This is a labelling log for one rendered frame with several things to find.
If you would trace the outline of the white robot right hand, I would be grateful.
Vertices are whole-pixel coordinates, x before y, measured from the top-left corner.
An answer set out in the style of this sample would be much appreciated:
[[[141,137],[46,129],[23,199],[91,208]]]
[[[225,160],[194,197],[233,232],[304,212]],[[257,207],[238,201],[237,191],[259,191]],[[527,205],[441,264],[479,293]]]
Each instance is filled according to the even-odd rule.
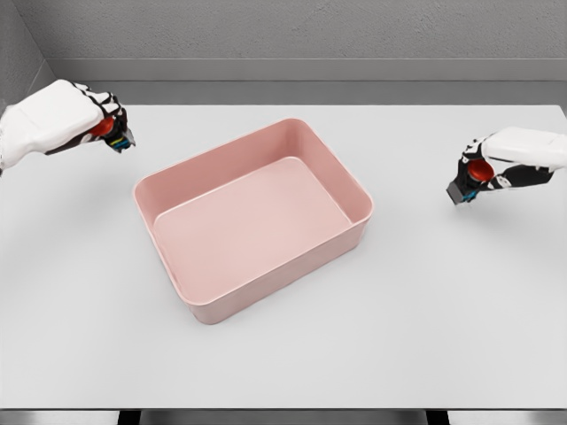
[[[468,144],[459,160],[470,159],[496,159],[513,165],[495,174],[482,191],[541,185],[549,182],[555,171],[567,168],[567,135],[506,127]]]

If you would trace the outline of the pink rectangular plastic basket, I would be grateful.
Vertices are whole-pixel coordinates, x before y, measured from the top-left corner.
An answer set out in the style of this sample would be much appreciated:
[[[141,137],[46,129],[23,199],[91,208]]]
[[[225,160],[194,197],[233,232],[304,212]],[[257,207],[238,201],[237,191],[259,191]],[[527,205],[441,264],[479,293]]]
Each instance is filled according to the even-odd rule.
[[[355,248],[374,209],[299,119],[149,174],[133,198],[178,297],[209,325]]]

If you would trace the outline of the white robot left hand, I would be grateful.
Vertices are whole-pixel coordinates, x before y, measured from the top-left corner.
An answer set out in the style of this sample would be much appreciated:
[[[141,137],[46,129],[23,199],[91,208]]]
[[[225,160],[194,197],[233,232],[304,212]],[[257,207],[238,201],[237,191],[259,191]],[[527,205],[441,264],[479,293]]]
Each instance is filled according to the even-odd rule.
[[[81,144],[105,143],[89,131],[109,116],[123,116],[128,123],[127,111],[113,93],[97,93],[67,80],[57,80],[13,107],[20,160],[32,152],[52,155]]]

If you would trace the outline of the red button industrial switch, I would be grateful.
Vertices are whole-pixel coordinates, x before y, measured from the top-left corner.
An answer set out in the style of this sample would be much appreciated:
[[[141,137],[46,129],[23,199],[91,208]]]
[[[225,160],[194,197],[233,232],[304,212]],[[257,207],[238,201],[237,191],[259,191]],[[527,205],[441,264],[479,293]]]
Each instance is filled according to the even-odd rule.
[[[127,120],[123,116],[118,118],[109,116],[94,126],[89,133],[94,138],[104,140],[107,146],[118,153],[136,145]]]
[[[457,175],[447,186],[447,194],[455,205],[471,202],[494,177],[492,166],[484,159],[459,160]]]

